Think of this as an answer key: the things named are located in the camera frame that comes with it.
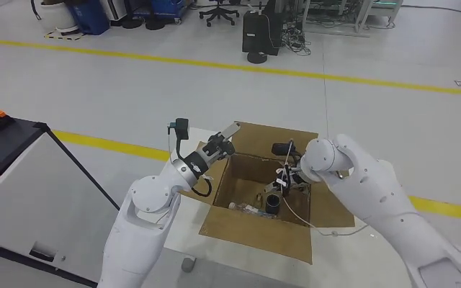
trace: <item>wire bundle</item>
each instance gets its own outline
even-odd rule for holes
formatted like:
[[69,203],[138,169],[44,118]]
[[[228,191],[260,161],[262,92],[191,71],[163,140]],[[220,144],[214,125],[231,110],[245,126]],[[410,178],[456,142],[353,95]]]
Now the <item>wire bundle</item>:
[[305,40],[304,32],[298,28],[289,28],[282,31],[282,47],[299,56],[309,56],[312,52],[307,47],[310,42]]

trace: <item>black cable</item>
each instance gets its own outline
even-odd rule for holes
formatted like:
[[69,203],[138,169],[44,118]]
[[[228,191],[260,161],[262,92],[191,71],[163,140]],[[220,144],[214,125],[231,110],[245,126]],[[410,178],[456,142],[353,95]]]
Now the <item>black cable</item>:
[[[183,161],[188,167],[189,167],[189,164],[186,163],[186,161],[184,160],[184,158],[181,156],[181,154],[179,153],[179,151],[181,150],[181,140],[179,139],[176,139],[176,154],[178,155],[178,159]],[[211,190],[212,190],[212,187],[211,187],[211,182],[210,180],[204,178],[204,180],[207,182],[208,184],[208,192],[206,194],[203,194],[203,193],[200,193],[198,192],[196,189],[194,189],[194,187],[192,187],[192,191],[201,196],[201,197],[208,197],[211,195]]]
[[184,161],[184,158],[182,158],[181,154],[179,154],[179,151],[181,150],[181,140],[180,139],[176,139],[176,154],[178,155],[178,159],[183,161],[184,163],[186,163]]
[[461,10],[457,10],[457,9],[453,9],[453,8],[447,8],[447,7],[438,7],[438,6],[402,5],[400,7],[404,7],[404,8],[424,8],[424,9],[441,9],[441,10],[449,10],[449,11],[454,11],[454,12],[461,13]]
[[199,195],[199,196],[208,197],[208,196],[211,195],[211,189],[212,189],[212,187],[211,187],[211,182],[210,182],[210,180],[208,180],[208,179],[206,179],[206,178],[204,178],[204,180],[205,180],[205,182],[207,182],[207,184],[208,184],[208,192],[207,192],[206,194],[203,194],[203,193],[198,192],[197,190],[194,189],[194,187],[192,187],[192,191],[193,191],[195,194]]

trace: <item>white cable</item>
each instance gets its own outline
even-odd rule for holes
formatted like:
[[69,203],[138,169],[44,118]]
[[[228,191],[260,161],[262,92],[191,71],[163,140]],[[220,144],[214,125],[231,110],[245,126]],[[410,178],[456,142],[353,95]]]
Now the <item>white cable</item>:
[[160,220],[162,220],[163,217],[165,217],[167,214],[168,214],[169,211],[166,211],[165,214],[163,214],[156,222],[156,224],[158,224],[160,222]]
[[173,161],[171,159],[170,134],[168,134],[168,153],[170,154],[170,163],[173,164]]
[[350,236],[350,235],[353,235],[355,233],[358,233],[362,230],[364,230],[366,227],[368,227],[368,225],[365,225],[357,230],[355,230],[354,232],[350,232],[350,233],[344,233],[344,234],[339,234],[337,233],[336,231],[332,231],[331,233],[329,234],[325,234],[325,233],[322,233],[322,231],[320,231],[320,229],[318,229],[316,226],[310,224],[308,221],[304,220],[303,218],[301,218],[298,214],[295,213],[295,211],[293,211],[293,209],[291,209],[291,207],[288,205],[288,202],[287,200],[283,198],[283,201],[285,201],[285,204],[287,205],[288,209],[290,209],[291,213],[293,213],[294,216],[296,216],[297,219],[303,221],[304,223],[306,223],[307,225],[311,226],[312,228],[316,229],[317,232],[319,232],[322,236],[333,236],[333,237],[336,237],[336,236]]

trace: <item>open cardboard box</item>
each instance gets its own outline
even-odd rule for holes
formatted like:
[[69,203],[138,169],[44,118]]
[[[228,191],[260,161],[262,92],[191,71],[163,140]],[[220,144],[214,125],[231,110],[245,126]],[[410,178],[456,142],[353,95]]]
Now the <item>open cardboard box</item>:
[[[200,229],[200,235],[240,243],[271,251],[312,264],[310,228],[298,220],[281,201],[276,219],[250,215],[228,209],[231,202],[253,205],[256,194],[263,194],[264,211],[267,194],[264,187],[275,180],[276,169],[282,167],[284,157],[272,154],[273,143],[295,141],[304,153],[310,140],[318,134],[277,127],[239,122],[241,129],[233,136],[236,153],[213,164],[206,173],[212,177],[212,193],[200,197],[191,192],[184,196],[211,205]],[[206,191],[200,179],[195,189]],[[325,184],[314,184],[310,196],[293,189],[286,198],[288,204],[303,219],[317,227],[354,227],[354,216],[328,190]]]

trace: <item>cable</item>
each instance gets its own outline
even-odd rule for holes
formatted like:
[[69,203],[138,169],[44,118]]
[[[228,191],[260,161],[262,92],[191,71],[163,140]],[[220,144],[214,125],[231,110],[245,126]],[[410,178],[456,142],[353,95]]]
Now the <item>cable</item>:
[[186,163],[186,161],[184,161],[184,158],[182,158],[181,153],[179,152],[180,150],[181,150],[181,140],[176,139],[176,154],[178,155],[178,159]]
[[350,235],[353,235],[353,234],[355,234],[355,233],[358,233],[358,232],[364,230],[366,227],[368,227],[368,225],[365,225],[365,226],[363,226],[363,227],[361,227],[361,228],[355,230],[354,232],[344,233],[344,234],[339,234],[339,233],[337,233],[336,231],[332,231],[332,232],[329,233],[329,234],[322,233],[322,231],[320,231],[320,229],[318,229],[316,226],[310,224],[308,221],[304,220],[304,219],[301,218],[298,214],[296,214],[295,211],[293,211],[293,209],[291,209],[291,207],[288,205],[287,200],[286,200],[284,197],[282,197],[282,198],[283,198],[283,201],[285,202],[285,204],[287,205],[288,209],[290,209],[291,213],[293,213],[293,215],[296,216],[297,219],[303,221],[305,224],[307,224],[307,225],[311,226],[312,228],[316,229],[317,232],[319,232],[322,236],[333,236],[333,237],[336,237],[336,236],[350,236]]
[[[274,49],[286,47],[288,50],[296,53],[299,56],[309,56],[312,53],[310,49],[306,47],[306,45],[310,45],[310,42],[305,41],[304,32],[299,29],[295,29],[295,34],[297,33],[296,35],[289,35],[287,34],[288,30],[284,30],[282,34],[282,44],[279,47],[275,47],[271,38],[271,22],[267,15],[262,15],[264,15],[267,19],[267,25],[269,29],[269,40],[271,41],[271,45]],[[299,47],[293,47],[293,44],[297,44],[299,45]]]
[[[187,162],[184,160],[184,158],[181,156],[181,154],[179,153],[180,150],[181,150],[181,140],[180,140],[180,139],[176,139],[176,154],[178,155],[178,159],[181,160],[181,161],[183,161],[183,162],[189,167],[189,169],[192,169],[192,168],[189,166],[189,164],[187,164]],[[207,192],[206,194],[203,194],[203,193],[198,192],[196,189],[194,189],[194,187],[192,187],[191,189],[192,189],[192,191],[193,191],[195,194],[197,194],[197,195],[199,195],[199,196],[201,196],[201,197],[208,197],[208,196],[211,195],[212,186],[211,186],[210,180],[208,180],[208,179],[206,179],[206,178],[204,178],[204,180],[205,180],[205,182],[207,182],[207,184],[208,184],[208,192]]]
[[192,187],[192,191],[193,191],[195,194],[199,195],[199,196],[208,197],[208,196],[211,195],[211,190],[212,190],[211,182],[210,182],[210,180],[208,180],[208,179],[206,179],[206,178],[204,178],[204,180],[205,180],[205,182],[207,182],[207,184],[208,184],[208,192],[207,192],[206,194],[203,194],[203,193],[198,192],[197,190],[194,189],[194,187]]
[[170,163],[173,164],[173,160],[171,159],[170,131],[169,130],[168,130],[168,153],[170,155]]
[[457,10],[457,9],[453,9],[453,8],[447,8],[447,7],[438,7],[438,6],[402,5],[400,7],[404,7],[404,8],[423,8],[423,9],[441,9],[441,10],[449,10],[449,11],[454,11],[454,12],[461,13],[461,10]]
[[364,30],[370,30],[370,29],[389,30],[389,29],[394,29],[394,28],[395,28],[395,23],[391,22],[386,27],[378,27],[378,26],[367,25],[367,26],[364,27]]
[[165,214],[163,214],[156,222],[156,224],[158,224],[160,222],[160,220],[165,217],[167,214],[168,214],[169,211],[166,211]]

